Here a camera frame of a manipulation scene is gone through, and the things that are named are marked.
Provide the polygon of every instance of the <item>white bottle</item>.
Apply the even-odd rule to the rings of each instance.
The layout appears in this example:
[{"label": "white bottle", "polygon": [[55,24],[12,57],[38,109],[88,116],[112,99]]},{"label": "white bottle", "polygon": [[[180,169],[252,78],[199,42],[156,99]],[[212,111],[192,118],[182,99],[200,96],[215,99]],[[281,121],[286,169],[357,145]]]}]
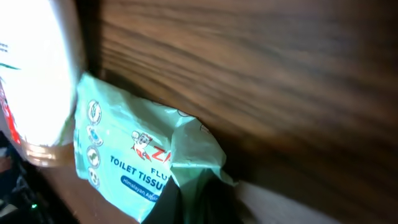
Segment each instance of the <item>white bottle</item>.
[{"label": "white bottle", "polygon": [[15,140],[35,165],[73,160],[75,87],[85,61],[74,2],[0,0],[0,8],[0,96]]}]

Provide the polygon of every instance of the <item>wooden surface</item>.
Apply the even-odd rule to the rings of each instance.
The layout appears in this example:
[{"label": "wooden surface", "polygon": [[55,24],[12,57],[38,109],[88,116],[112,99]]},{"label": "wooden surface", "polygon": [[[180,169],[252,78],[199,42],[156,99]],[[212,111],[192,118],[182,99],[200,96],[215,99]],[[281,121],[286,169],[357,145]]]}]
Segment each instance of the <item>wooden surface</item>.
[{"label": "wooden surface", "polygon": [[231,175],[341,222],[398,222],[396,1],[78,7],[91,71],[200,118]]}]

